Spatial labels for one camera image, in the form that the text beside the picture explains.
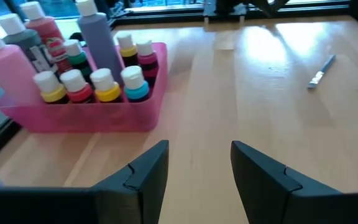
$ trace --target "table surface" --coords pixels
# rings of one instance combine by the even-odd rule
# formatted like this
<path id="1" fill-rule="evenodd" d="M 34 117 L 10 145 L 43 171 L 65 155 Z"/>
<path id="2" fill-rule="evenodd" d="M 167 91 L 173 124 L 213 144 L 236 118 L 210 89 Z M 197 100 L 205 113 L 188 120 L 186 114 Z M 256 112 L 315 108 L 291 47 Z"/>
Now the table surface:
<path id="1" fill-rule="evenodd" d="M 358 191 L 358 23 L 349 16 L 118 27 L 168 45 L 149 133 L 30 134 L 0 152 L 7 185 L 92 186 L 161 139 L 170 167 L 160 223 L 247 223 L 230 145 L 240 140 L 344 192 Z M 337 59 L 313 92 L 308 82 Z"/>

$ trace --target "pink plastic caddy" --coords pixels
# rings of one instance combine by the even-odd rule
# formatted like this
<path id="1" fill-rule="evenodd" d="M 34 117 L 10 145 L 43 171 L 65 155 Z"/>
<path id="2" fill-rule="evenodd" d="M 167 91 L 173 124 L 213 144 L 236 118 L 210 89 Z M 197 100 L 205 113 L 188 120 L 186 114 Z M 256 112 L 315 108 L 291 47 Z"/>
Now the pink plastic caddy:
<path id="1" fill-rule="evenodd" d="M 0 110 L 33 133 L 144 132 L 158 123 L 167 88 L 167 46 L 154 43 L 160 70 L 151 97 L 141 103 L 92 103 L 16 106 L 6 95 L 0 98 Z"/>

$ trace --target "gray paint bottle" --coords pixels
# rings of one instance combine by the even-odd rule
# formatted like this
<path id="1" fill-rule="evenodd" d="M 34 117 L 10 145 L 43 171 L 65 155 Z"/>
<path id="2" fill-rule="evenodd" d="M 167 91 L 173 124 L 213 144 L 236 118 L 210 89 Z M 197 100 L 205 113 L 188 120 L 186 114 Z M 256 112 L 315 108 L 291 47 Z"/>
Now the gray paint bottle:
<path id="1" fill-rule="evenodd" d="M 93 0 L 80 0 L 76 5 L 81 14 L 77 23 L 97 68 L 110 69 L 114 80 L 123 85 L 122 66 L 105 13 L 98 12 Z"/>
<path id="2" fill-rule="evenodd" d="M 57 65 L 50 62 L 50 56 L 37 31 L 26 29 L 17 14 L 0 16 L 0 25 L 7 34 L 2 40 L 6 44 L 19 46 L 37 72 L 52 71 L 58 76 Z"/>

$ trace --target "green paint bottle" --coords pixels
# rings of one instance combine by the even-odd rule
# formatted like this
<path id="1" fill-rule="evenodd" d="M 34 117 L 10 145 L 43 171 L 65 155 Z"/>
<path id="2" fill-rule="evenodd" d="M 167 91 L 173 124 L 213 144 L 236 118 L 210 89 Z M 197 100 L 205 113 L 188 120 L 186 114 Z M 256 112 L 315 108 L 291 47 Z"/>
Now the green paint bottle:
<path id="1" fill-rule="evenodd" d="M 86 54 L 82 50 L 78 40 L 66 40 L 64 43 L 66 53 L 68 56 L 68 61 L 74 69 L 81 71 L 84 79 L 87 83 L 93 86 L 91 81 L 92 68 L 88 59 L 86 59 Z"/>

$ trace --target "acrylic paint bottle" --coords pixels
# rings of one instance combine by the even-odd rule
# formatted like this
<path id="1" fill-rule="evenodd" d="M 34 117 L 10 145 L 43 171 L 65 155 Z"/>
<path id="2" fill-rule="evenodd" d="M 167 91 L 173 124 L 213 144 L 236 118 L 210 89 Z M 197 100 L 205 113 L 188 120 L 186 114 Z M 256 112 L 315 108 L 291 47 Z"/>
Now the acrylic paint bottle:
<path id="1" fill-rule="evenodd" d="M 64 46 L 71 66 L 74 69 L 80 70 L 84 76 L 85 81 L 93 85 L 90 79 L 92 68 L 88 62 L 88 59 L 86 59 L 86 54 L 82 50 L 80 42 L 78 40 L 66 40 Z"/>
<path id="2" fill-rule="evenodd" d="M 32 79 L 36 73 L 19 46 L 6 45 L 0 39 L 0 87 L 15 104 L 43 102 Z"/>
<path id="3" fill-rule="evenodd" d="M 95 95 L 102 103 L 122 103 L 121 89 L 108 68 L 100 68 L 91 74 Z"/>
<path id="4" fill-rule="evenodd" d="M 0 16 L 0 25 L 7 34 L 2 39 L 5 44 L 18 45 L 37 72 L 52 71 L 58 75 L 57 66 L 49 62 L 47 49 L 37 31 L 26 29 L 17 14 Z"/>
<path id="5" fill-rule="evenodd" d="M 137 61 L 136 46 L 132 41 L 130 33 L 120 32 L 116 35 L 119 44 L 119 53 L 125 67 L 139 65 Z"/>
<path id="6" fill-rule="evenodd" d="M 149 99 L 149 84 L 144 80 L 142 68 L 130 66 L 121 72 L 124 80 L 125 94 L 131 103 L 143 102 Z"/>
<path id="7" fill-rule="evenodd" d="M 78 69 L 73 69 L 60 75 L 60 81 L 67 90 L 67 96 L 72 103 L 94 103 L 95 98 L 91 85 L 84 80 Z"/>
<path id="8" fill-rule="evenodd" d="M 150 86 L 154 86 L 159 66 L 157 54 L 153 50 L 153 43 L 151 40 L 140 41 L 136 43 L 136 47 L 143 76 Z"/>
<path id="9" fill-rule="evenodd" d="M 64 38 L 56 25 L 55 18 L 45 16 L 40 4 L 37 1 L 27 2 L 20 5 L 22 11 L 30 19 L 24 25 L 28 29 L 38 32 L 42 43 L 46 46 L 51 61 L 56 63 L 59 73 L 72 69 L 63 46 Z"/>
<path id="10" fill-rule="evenodd" d="M 110 69 L 114 80 L 122 85 L 122 65 L 105 13 L 98 12 L 93 0 L 77 0 L 76 5 L 81 14 L 77 23 L 96 66 Z"/>
<path id="11" fill-rule="evenodd" d="M 70 100 L 66 95 L 66 89 L 51 71 L 40 72 L 34 77 L 34 82 L 40 89 L 41 97 L 48 104 L 66 104 Z"/>

